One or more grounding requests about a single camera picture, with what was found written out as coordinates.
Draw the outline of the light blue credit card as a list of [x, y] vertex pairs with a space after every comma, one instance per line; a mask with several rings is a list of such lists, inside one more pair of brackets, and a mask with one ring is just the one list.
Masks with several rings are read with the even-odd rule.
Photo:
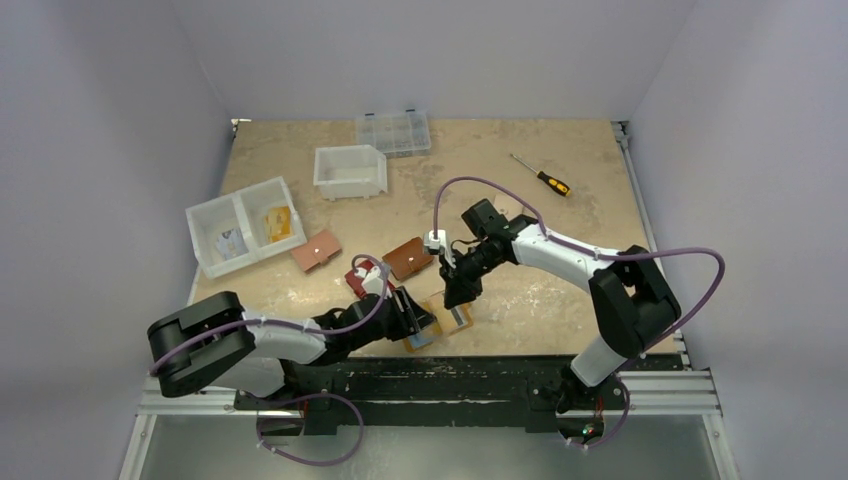
[[441, 336], [439, 330], [422, 330], [405, 339], [410, 351], [420, 350], [433, 343]]

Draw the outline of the orange card holder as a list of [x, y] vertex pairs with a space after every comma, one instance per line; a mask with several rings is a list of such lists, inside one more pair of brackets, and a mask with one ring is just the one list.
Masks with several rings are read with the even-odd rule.
[[[433, 324], [431, 324], [429, 327], [427, 327], [425, 330], [439, 330], [441, 332], [441, 336], [437, 340], [435, 340], [433, 343], [431, 343], [430, 345], [433, 345], [434, 343], [436, 343], [440, 339], [447, 338], [451, 335], [458, 333], [458, 332], [456, 332], [454, 334], [450, 333], [450, 330], [452, 329], [451, 325], [453, 324], [453, 318], [452, 318], [452, 315], [450, 313], [451, 309], [448, 310], [448, 309], [444, 308], [443, 295], [444, 295], [444, 291], [437, 292], [437, 293], [427, 297], [426, 300], [422, 304], [423, 308], [428, 310], [430, 313], [432, 313], [436, 317], [436, 321]], [[464, 304], [464, 305], [468, 306], [468, 308], [470, 310], [470, 314], [471, 314], [471, 303], [467, 303], [467, 304]], [[405, 342], [405, 339], [403, 340], [403, 345], [404, 345], [404, 348], [406, 349], [407, 352], [419, 351], [419, 350], [410, 351], [409, 348], [408, 348], [408, 345]]]

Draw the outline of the gold credit card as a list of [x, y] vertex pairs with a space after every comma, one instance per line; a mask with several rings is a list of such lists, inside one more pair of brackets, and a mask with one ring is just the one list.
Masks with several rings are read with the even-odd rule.
[[264, 217], [266, 239], [269, 244], [292, 236], [291, 210], [288, 206], [271, 207]]

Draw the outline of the white VIP credit card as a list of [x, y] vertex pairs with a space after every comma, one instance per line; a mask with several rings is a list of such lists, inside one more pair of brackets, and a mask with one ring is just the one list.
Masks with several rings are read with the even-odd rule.
[[219, 233], [215, 247], [224, 260], [232, 260], [248, 253], [242, 231], [238, 227]]

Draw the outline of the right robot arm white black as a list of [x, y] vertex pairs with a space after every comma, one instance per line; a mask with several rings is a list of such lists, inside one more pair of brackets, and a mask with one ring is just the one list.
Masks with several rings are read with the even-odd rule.
[[466, 252], [453, 248], [443, 230], [429, 231], [424, 240], [439, 258], [446, 308], [474, 301], [483, 292], [483, 276], [504, 263], [541, 270], [590, 295], [599, 334], [561, 381], [563, 397], [573, 406], [596, 399], [603, 381], [682, 315], [658, 266], [637, 245], [618, 252], [546, 233], [540, 221], [525, 214], [508, 219], [487, 199], [466, 210], [462, 220], [474, 237]]

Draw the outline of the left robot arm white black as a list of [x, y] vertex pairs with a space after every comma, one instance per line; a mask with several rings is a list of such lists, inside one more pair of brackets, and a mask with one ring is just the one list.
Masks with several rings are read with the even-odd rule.
[[284, 409], [298, 395], [288, 364], [332, 365], [373, 342], [412, 337], [436, 321], [403, 287], [386, 295], [367, 294], [346, 308], [301, 320], [255, 315], [236, 293], [224, 291], [148, 328], [151, 375], [166, 398], [220, 386]]

